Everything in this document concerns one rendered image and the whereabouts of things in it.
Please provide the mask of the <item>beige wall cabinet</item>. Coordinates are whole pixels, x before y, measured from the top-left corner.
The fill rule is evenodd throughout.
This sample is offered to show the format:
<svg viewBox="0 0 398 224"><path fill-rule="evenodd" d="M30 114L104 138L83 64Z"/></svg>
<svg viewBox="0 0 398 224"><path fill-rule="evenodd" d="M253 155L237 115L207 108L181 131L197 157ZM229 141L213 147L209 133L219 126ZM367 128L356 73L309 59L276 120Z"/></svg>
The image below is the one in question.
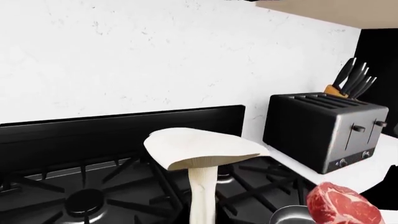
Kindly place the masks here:
<svg viewBox="0 0 398 224"><path fill-rule="evenodd" d="M398 28L398 0L271 0L256 6L359 29Z"/></svg>

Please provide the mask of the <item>grey metal pan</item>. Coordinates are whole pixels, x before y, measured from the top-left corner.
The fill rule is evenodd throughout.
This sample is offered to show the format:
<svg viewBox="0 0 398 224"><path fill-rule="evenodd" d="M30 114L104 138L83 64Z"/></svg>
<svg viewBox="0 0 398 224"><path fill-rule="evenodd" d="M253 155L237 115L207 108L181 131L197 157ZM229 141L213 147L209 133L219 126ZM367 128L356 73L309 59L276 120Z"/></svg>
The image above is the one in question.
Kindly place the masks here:
<svg viewBox="0 0 398 224"><path fill-rule="evenodd" d="M304 205L279 208L270 217L269 224L316 224Z"/></svg>

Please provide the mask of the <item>black gas stove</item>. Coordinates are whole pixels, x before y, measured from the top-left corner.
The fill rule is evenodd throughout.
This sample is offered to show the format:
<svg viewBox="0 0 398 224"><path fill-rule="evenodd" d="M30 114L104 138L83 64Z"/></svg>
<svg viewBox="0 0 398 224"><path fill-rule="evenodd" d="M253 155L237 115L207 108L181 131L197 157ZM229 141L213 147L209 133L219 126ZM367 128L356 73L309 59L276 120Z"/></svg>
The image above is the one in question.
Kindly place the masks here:
<svg viewBox="0 0 398 224"><path fill-rule="evenodd" d="M189 224L185 170L143 142L164 128L240 136L245 107L0 124L0 224Z"/></svg>

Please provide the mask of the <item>black four-slot toaster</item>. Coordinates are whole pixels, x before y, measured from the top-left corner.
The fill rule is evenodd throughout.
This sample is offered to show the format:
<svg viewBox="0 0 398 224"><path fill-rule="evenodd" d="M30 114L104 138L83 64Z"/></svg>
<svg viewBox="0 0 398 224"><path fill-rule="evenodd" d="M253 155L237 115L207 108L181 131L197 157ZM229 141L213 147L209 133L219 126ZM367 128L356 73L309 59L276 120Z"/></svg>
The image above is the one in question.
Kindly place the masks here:
<svg viewBox="0 0 398 224"><path fill-rule="evenodd" d="M326 93L272 95L263 141L327 174L373 156L389 109Z"/></svg>

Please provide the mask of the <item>wooden knife block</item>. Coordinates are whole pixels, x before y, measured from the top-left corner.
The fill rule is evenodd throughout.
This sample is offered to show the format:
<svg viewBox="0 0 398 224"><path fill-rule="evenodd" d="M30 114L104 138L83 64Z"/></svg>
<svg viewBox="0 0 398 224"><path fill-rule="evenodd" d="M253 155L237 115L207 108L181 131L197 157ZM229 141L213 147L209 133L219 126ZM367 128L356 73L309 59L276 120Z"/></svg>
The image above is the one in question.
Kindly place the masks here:
<svg viewBox="0 0 398 224"><path fill-rule="evenodd" d="M338 89L333 87L333 85L327 85L326 88L325 88L324 93L326 93L328 95L339 96L339 97L342 97L342 98L347 98L348 97L348 95L341 94Z"/></svg>

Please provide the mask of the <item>raw red steak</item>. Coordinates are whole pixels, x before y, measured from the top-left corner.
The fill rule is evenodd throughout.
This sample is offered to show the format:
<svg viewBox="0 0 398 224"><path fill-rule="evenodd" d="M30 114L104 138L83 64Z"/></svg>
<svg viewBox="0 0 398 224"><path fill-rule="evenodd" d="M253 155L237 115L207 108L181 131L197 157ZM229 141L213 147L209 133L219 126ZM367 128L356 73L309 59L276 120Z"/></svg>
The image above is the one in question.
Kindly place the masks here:
<svg viewBox="0 0 398 224"><path fill-rule="evenodd" d="M306 201L316 224L385 224L379 209L366 198L331 182L313 188Z"/></svg>

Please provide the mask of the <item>white oyster mushroom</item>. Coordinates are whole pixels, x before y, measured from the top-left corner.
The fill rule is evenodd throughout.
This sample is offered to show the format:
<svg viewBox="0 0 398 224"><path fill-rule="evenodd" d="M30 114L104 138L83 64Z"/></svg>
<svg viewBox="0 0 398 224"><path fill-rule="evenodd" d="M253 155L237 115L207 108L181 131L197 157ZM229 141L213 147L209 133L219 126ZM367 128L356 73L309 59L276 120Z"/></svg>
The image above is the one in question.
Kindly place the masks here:
<svg viewBox="0 0 398 224"><path fill-rule="evenodd" d="M188 171L190 224L215 224L219 166L270 154L263 145L239 136L193 128L157 130L145 139L144 147L164 169Z"/></svg>

